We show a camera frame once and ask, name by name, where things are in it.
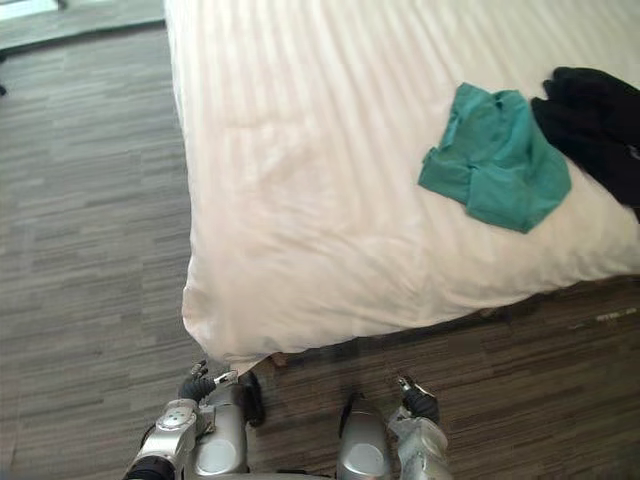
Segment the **teal shirt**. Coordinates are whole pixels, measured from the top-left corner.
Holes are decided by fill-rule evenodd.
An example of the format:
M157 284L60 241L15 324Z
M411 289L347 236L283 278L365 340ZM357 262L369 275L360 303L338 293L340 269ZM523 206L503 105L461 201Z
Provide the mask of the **teal shirt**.
M526 233L571 190L565 159L515 90L460 85L440 145L418 183L466 205L469 215Z

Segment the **floor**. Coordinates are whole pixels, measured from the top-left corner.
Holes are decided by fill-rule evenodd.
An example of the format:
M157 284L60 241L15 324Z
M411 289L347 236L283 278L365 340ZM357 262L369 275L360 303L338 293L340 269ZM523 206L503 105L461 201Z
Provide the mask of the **floor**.
M0 51L94 30L131 27L164 19L162 0L66 1L66 10L0 21Z
M0 471L120 478L201 356L179 313L190 217L165 33L17 56L0 78ZM638 477L639 308L619 278L260 365L251 466L333 474L348 394L389 414L401 371L439 396L458 478Z

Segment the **bed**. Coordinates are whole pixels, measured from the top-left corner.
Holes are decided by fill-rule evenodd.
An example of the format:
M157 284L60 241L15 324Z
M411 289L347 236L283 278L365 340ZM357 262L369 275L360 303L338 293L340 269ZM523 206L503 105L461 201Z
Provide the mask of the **bed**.
M189 333L244 370L640 271L640 229L570 161L523 235L416 185L456 87L559 65L640 81L635 0L166 1L192 203Z

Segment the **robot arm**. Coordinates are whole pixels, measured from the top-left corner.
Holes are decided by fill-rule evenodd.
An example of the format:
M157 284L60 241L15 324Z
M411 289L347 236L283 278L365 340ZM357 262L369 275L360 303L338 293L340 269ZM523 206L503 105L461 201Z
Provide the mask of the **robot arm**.
M123 480L175 480L183 478L189 454L196 439L211 428L199 402L223 383L237 375L229 372L217 378L205 377L204 362L194 366L180 387L181 398L169 402L156 420L142 448Z

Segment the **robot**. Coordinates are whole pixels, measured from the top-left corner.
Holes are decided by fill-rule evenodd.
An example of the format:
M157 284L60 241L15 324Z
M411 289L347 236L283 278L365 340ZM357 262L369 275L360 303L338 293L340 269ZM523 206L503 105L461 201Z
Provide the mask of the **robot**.
M206 361L191 369L178 399L169 402L141 441L123 480L326 480L294 473L249 473L246 424L265 420L254 374L207 375ZM447 439L438 427L435 396L409 377L399 377L402 406L388 427L398 436L403 480L450 479ZM387 425L361 394L342 412L338 480L391 480Z

